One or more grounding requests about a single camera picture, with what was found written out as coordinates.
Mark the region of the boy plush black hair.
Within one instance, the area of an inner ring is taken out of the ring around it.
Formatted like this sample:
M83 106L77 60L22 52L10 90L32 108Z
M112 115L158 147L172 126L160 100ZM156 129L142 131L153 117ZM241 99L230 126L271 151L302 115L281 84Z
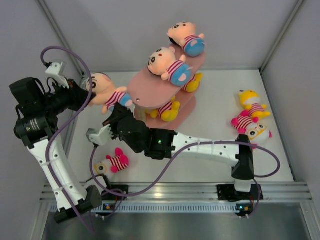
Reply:
M92 87L90 80L87 79L85 89L92 90L95 97L89 102L89 106L102 106L101 113L105 115L108 111L112 112L116 104L124 107L130 107L133 104L132 97L125 86L116 87L112 79L105 73L94 73L91 75Z

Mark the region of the yellow plush toy big eyes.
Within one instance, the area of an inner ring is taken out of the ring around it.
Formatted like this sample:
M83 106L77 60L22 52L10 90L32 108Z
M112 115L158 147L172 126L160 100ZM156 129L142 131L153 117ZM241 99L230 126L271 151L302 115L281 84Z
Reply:
M162 107L152 110L147 109L145 113L153 119L160 117L164 122L172 122L177 118L180 106L180 102L176 101L176 96L173 96L173 98Z

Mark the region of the boy plush blue pants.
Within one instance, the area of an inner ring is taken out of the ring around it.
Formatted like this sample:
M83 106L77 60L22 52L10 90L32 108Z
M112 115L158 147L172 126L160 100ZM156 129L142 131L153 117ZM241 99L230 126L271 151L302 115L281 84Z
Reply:
M153 75L160 76L163 81L169 81L177 87L183 87L192 77L192 67L186 63L182 54L176 58L173 47L161 47L148 59L147 68Z

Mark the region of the yellow plush toy striped shirt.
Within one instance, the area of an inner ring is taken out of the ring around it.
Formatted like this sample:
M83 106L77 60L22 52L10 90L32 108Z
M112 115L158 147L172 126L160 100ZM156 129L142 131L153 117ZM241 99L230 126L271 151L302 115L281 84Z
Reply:
M196 73L189 82L182 87L182 90L187 93L195 92L198 89L203 76L202 72Z

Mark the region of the yellow cat plush striped shirt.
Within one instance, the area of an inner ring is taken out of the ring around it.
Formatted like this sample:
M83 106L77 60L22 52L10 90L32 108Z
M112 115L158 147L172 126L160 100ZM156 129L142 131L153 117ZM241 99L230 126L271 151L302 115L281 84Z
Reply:
M271 116L271 112L267 110L267 105L261 103L260 95L254 90L240 90L238 92L240 105L248 111L249 116L263 119Z

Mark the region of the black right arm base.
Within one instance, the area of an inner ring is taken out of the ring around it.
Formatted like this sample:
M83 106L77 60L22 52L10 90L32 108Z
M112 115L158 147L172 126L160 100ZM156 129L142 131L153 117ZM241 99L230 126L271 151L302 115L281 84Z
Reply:
M217 187L217 195L220 201L239 202L239 201L257 201L264 199L260 185L252 184L250 192L240 192L235 190L233 184L219 184Z

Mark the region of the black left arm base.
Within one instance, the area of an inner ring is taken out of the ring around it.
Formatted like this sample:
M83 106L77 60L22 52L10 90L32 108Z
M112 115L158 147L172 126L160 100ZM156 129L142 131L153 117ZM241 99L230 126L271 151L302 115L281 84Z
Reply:
M129 186L127 184L112 184L108 185L107 189L116 192L117 194L126 194L129 192ZM121 200L121 197L113 195L103 190L101 194L101 199L103 201L116 201Z

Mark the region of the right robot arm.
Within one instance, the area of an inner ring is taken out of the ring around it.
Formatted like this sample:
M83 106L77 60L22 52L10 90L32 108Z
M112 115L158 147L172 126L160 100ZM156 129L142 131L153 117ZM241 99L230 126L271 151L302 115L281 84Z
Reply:
M233 192L240 199L252 192L255 178L252 144L249 137L239 134L232 141L214 141L188 136L174 130L149 128L137 120L128 108L116 104L111 115L102 123L108 127L111 139L124 141L136 154L143 153L153 160L178 157L199 158L231 167Z

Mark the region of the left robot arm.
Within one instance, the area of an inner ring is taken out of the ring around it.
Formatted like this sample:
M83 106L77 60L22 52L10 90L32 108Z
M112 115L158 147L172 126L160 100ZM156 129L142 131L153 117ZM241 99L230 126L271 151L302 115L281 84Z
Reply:
M52 84L54 92L45 92L40 80L33 77L9 86L18 102L14 134L36 158L52 188L57 204L54 215L57 223L90 212L113 194L113 187L105 182L82 186L67 159L58 115L67 109L80 110L89 93L72 79L67 79L66 83L66 87L59 86L55 80Z

